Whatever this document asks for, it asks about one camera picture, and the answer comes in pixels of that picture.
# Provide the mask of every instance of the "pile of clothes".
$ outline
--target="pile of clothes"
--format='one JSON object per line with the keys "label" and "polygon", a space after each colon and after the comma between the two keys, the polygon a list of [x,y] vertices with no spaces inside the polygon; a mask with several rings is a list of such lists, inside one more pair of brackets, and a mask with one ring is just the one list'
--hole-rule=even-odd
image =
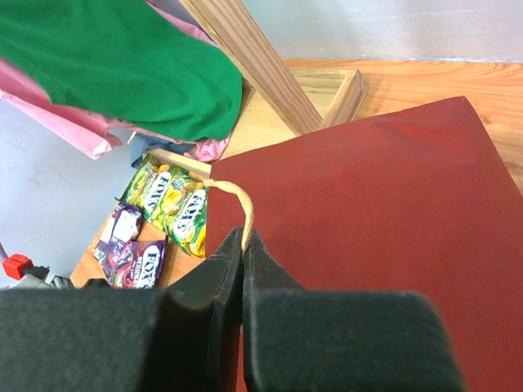
{"label": "pile of clothes", "polygon": [[239,114],[241,73],[197,27],[143,0],[2,2],[0,95],[91,158],[131,145],[203,162]]}

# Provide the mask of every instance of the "green shirt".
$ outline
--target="green shirt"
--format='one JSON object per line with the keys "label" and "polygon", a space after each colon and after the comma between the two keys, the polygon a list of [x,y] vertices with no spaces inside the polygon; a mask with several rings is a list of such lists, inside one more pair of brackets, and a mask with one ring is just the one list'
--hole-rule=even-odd
{"label": "green shirt", "polygon": [[241,74],[219,49],[169,24],[144,0],[2,0],[0,56],[51,102],[183,140],[224,139]]}

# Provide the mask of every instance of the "wooden table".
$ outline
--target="wooden table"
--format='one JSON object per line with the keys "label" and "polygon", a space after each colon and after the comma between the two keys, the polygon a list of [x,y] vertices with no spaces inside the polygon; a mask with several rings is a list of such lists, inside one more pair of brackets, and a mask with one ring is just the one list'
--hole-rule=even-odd
{"label": "wooden table", "polygon": [[[359,118],[407,109],[451,96],[466,96],[480,115],[507,169],[523,193],[523,65],[317,59],[288,59],[285,64],[291,70],[320,69],[321,72],[333,72],[332,81],[326,85],[307,85],[307,80],[299,80],[320,114],[324,114],[330,106],[341,82],[336,73],[343,74],[348,69],[359,69],[369,86]],[[244,95],[244,108],[224,158],[294,137],[254,91]],[[77,287],[81,287],[89,278],[104,277],[100,266],[92,258],[92,248],[99,235],[100,232],[71,274]],[[162,237],[159,230],[147,224],[138,239]],[[187,256],[170,243],[159,286],[165,287],[177,281],[201,261]]]}

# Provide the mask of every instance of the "dark blue fabric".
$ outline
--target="dark blue fabric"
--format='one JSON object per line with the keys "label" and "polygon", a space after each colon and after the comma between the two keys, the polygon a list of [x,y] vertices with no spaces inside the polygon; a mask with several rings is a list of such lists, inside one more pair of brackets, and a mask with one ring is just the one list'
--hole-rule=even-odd
{"label": "dark blue fabric", "polygon": [[159,137],[147,136],[137,133],[129,143],[129,156],[131,157],[131,166],[137,169],[144,161],[143,154],[148,149],[166,149],[176,154],[184,154],[195,145],[184,143],[177,145],[171,141],[160,139]]}

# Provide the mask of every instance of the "purple snack bag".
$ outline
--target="purple snack bag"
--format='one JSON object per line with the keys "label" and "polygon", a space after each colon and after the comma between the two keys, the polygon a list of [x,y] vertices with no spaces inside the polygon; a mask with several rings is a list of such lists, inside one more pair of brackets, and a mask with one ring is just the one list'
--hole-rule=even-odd
{"label": "purple snack bag", "polygon": [[159,241],[131,241],[118,255],[108,275],[111,287],[152,288],[160,276],[167,249],[167,237]]}
{"label": "purple snack bag", "polygon": [[92,253],[107,277],[116,266],[118,255],[125,244],[138,237],[143,222],[140,208],[136,206],[118,203],[113,210]]}

